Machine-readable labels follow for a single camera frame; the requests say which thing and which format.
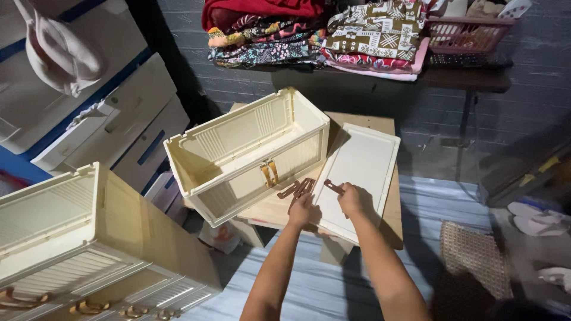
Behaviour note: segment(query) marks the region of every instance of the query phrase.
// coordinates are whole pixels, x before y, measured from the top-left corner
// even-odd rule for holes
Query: brown geometric print fabric
[[[352,6],[328,22],[332,33],[323,47],[338,53],[411,61],[424,28],[426,12],[421,0],[387,0]]]

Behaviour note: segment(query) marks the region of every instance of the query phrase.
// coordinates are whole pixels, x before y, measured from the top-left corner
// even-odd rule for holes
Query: drawer handle
[[[260,169],[262,170],[262,173],[264,173],[264,176],[266,177],[266,187],[272,187],[272,180],[270,179],[270,172],[268,171],[268,167],[266,166],[266,164],[262,164],[260,166]]]
[[[119,312],[119,314],[124,316],[127,319],[138,319],[141,316],[147,314],[148,312],[149,312],[149,309],[139,310],[134,306],[130,306],[128,309]]]
[[[163,310],[163,311],[156,314],[156,319],[162,320],[162,321],[169,321],[173,317],[179,318],[180,317],[180,311]]]
[[[14,287],[7,287],[0,291],[0,299],[8,298],[9,301],[0,302],[0,310],[29,310],[49,302],[52,296],[52,293],[46,292],[31,299],[16,298],[14,296]]]
[[[70,313],[79,314],[100,314],[105,310],[109,310],[111,303],[91,304],[88,300],[77,301],[74,307],[70,308]]]
[[[269,163],[268,166],[272,169],[272,172],[274,174],[274,180],[273,183],[274,185],[277,185],[278,183],[278,169],[276,168],[276,162],[274,162],[274,160],[272,159]]]

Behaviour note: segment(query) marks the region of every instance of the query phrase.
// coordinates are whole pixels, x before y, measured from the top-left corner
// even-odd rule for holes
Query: gray brick wall
[[[394,117],[403,143],[459,133],[464,92],[402,85],[339,73],[264,73],[222,69],[206,59],[207,35],[200,27],[201,0],[158,0],[176,44],[203,92],[225,113],[232,102],[251,102],[293,85],[323,110]],[[511,89],[481,94],[468,134],[477,128],[484,153],[509,153],[518,141],[548,131],[571,115],[571,1],[534,1],[524,19],[500,43],[515,63]],[[323,83],[336,83],[324,87]]]

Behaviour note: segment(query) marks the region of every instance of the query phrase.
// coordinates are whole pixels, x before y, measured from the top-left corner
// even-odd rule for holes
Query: storage box door
[[[297,173],[321,160],[322,134],[323,131],[319,131],[294,147],[269,158],[268,165],[274,185],[286,182],[290,178],[297,179],[295,178]]]
[[[202,206],[195,204],[196,210],[216,227],[236,216],[271,186],[270,169],[259,163],[198,194]]]

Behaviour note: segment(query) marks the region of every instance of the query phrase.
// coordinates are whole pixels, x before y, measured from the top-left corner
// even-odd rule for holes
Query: foldable storage crate
[[[0,320],[166,320],[219,292],[207,249],[99,163],[0,198]]]
[[[289,87],[164,142],[180,192],[216,227],[321,167],[329,118]]]

